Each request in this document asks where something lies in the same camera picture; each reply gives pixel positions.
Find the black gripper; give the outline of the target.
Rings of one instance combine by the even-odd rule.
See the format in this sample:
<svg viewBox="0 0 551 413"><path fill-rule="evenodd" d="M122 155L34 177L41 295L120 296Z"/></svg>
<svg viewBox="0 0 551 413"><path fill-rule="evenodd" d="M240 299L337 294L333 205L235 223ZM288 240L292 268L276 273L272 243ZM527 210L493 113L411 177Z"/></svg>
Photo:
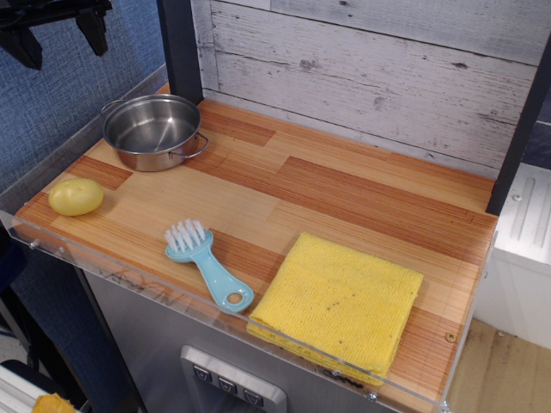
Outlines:
<svg viewBox="0 0 551 413"><path fill-rule="evenodd" d="M105 0L2 1L1 48L29 69L42 68L42 47L29 29L74 19L94 54L108 50L104 17L113 8Z"/></svg>

